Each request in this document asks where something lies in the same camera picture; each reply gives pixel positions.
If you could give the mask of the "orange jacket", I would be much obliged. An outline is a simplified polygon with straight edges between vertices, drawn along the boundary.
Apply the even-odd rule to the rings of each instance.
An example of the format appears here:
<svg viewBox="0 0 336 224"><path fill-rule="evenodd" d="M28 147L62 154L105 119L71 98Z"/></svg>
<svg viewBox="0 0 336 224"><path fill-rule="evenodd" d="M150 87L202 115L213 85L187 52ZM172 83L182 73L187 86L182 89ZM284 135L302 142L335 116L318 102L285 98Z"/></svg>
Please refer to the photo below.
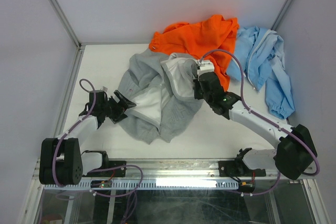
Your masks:
<svg viewBox="0 0 336 224"><path fill-rule="evenodd" d="M230 84L226 71L232 57L222 51L234 53L238 29L238 18L225 19L222 15L213 15L193 24L175 23L167 26L162 33L155 32L149 49L167 55L185 53L197 60L209 51L216 50L205 59L213 63L215 73L226 91Z"/></svg>

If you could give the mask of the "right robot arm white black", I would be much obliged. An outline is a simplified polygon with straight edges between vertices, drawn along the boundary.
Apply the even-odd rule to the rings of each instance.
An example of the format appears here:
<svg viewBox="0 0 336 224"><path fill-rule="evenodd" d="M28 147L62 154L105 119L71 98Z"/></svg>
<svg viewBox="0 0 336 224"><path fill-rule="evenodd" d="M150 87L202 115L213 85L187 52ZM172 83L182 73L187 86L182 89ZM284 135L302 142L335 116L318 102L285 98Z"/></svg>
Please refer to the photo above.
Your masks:
<svg viewBox="0 0 336 224"><path fill-rule="evenodd" d="M299 124L291 126L273 121L250 107L235 93L224 91L214 72L194 79L194 96L203 99L217 115L239 123L266 140L272 148L240 150L233 170L247 175L257 169L277 169L289 179L298 179L317 159L317 151L309 130Z"/></svg>

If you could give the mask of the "grey zip hoodie jacket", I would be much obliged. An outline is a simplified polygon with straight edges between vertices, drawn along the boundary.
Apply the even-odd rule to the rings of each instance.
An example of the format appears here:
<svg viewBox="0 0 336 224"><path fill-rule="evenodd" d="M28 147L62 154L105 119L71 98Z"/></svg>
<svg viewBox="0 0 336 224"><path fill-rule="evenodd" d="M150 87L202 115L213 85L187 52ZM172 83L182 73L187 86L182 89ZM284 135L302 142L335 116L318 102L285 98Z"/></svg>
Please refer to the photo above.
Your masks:
<svg viewBox="0 0 336 224"><path fill-rule="evenodd" d="M196 60L188 54L146 50L133 55L118 90L135 107L120 126L133 138L169 143L189 126L203 100L194 97Z"/></svg>

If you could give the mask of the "left aluminium corner post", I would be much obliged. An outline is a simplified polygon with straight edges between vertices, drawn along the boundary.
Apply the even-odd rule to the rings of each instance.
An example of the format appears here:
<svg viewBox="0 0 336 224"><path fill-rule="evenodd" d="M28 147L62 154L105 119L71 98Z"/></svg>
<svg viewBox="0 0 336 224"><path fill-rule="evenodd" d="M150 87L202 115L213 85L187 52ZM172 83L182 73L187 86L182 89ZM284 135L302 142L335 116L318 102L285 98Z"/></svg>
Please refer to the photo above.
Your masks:
<svg viewBox="0 0 336 224"><path fill-rule="evenodd" d="M66 17L64 11L62 10L58 0L48 0L56 13L58 19L60 20L62 26L64 27L66 33L68 34L71 41L74 43L77 49L80 49L81 42L79 41L75 31L73 30L68 18Z"/></svg>

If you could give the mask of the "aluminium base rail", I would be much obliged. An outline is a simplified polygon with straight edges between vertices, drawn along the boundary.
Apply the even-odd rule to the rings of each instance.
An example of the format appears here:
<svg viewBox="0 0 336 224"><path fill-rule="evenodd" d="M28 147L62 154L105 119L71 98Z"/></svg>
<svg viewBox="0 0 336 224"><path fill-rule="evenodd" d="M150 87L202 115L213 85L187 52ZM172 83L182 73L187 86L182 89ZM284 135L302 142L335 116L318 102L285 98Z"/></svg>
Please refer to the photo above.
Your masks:
<svg viewBox="0 0 336 224"><path fill-rule="evenodd" d="M216 159L130 159L117 160L110 159L103 167L103 172L89 172L76 178L98 177L98 178L129 178L137 179L140 172L134 166L140 167L145 179L156 177L201 177L201 178L224 178L238 177L243 179L256 177L276 179L278 171L275 168L257 168L254 170L244 169L240 172L236 168L234 160Z"/></svg>

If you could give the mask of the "light blue jacket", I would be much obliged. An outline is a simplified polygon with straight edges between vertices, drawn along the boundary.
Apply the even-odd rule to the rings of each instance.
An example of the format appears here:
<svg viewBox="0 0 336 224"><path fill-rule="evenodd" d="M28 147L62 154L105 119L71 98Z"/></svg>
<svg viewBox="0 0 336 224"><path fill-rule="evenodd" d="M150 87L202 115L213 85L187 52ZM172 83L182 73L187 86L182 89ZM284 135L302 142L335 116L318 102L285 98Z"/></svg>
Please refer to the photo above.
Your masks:
<svg viewBox="0 0 336 224"><path fill-rule="evenodd" d="M265 87L270 114L283 120L294 113L290 77L285 71L284 40L276 31L257 26L240 28L234 56L250 84L258 91Z"/></svg>

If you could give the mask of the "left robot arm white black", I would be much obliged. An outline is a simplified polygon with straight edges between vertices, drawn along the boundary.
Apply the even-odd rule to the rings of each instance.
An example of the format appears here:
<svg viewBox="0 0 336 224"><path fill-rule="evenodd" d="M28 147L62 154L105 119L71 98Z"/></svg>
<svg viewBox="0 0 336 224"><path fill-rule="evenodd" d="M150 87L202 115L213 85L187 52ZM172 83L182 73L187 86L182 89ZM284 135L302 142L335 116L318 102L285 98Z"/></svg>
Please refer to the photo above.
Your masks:
<svg viewBox="0 0 336 224"><path fill-rule="evenodd" d="M108 97L103 90L90 91L89 101L75 123L54 138L41 144L39 181L43 185L77 185L84 175L93 171L104 176L110 170L106 151L81 151L81 145L103 124L105 119L114 124L127 118L126 110L136 104L118 90L117 97Z"/></svg>

